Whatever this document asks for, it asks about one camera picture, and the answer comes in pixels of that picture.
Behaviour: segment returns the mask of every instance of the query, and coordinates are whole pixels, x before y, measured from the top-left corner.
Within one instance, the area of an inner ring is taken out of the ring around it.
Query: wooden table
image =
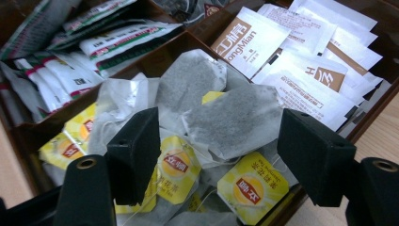
[[[32,198],[18,160],[13,153],[4,129],[0,128],[0,197],[10,208]],[[356,143],[356,160],[367,156],[389,159],[399,163],[399,95],[390,102],[384,111]],[[346,225],[344,210],[347,200],[340,208],[320,208],[310,200],[295,213],[287,225]]]

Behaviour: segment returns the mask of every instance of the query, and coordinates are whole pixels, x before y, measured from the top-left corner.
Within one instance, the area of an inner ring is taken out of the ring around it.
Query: table surface
[[[0,197],[10,208],[32,198],[19,162],[0,124]],[[399,163],[399,94],[396,95],[373,124],[355,144],[356,160],[373,156]],[[287,225],[346,225],[344,210],[347,200],[340,208],[320,208],[307,200],[293,215]]]

